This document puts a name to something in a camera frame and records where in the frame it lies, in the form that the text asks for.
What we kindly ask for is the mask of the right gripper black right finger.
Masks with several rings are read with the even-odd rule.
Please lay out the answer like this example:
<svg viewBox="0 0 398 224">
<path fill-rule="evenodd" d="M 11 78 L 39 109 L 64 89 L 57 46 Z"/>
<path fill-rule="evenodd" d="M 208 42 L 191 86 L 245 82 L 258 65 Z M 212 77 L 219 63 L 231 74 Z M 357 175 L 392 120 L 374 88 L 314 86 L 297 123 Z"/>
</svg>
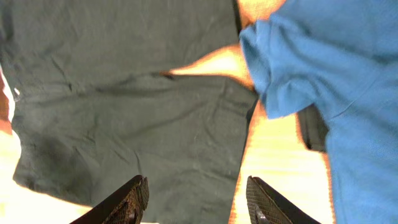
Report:
<svg viewBox="0 0 398 224">
<path fill-rule="evenodd" d="M 252 224 L 320 224 L 259 177 L 248 177 L 246 200 Z"/>
</svg>

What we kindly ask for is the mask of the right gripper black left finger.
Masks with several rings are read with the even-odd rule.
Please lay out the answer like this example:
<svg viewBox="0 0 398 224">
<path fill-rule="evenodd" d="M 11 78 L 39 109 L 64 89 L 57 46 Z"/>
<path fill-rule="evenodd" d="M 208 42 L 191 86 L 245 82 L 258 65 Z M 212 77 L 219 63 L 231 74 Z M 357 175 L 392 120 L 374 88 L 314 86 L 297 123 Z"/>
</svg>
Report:
<svg viewBox="0 0 398 224">
<path fill-rule="evenodd" d="M 148 202 L 147 177 L 136 175 L 71 224 L 140 224 Z"/>
</svg>

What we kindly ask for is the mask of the dark green shorts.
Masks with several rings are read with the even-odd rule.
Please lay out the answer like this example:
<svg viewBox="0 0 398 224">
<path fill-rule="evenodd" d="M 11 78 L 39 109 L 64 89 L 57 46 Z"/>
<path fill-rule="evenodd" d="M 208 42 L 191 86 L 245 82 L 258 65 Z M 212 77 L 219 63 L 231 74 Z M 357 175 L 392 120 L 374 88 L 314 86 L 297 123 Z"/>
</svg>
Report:
<svg viewBox="0 0 398 224">
<path fill-rule="evenodd" d="M 237 40 L 230 0 L 2 1 L 14 180 L 95 206 L 140 174 L 145 222 L 227 223 L 256 96 L 165 73 Z"/>
</svg>

